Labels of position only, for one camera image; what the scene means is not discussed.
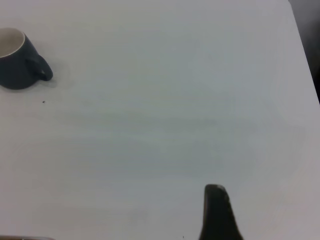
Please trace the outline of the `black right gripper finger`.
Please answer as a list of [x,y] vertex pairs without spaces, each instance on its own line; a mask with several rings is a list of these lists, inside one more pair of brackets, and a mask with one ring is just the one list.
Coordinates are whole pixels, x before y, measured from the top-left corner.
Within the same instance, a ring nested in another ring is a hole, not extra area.
[[204,188],[200,240],[243,240],[226,189],[219,184]]

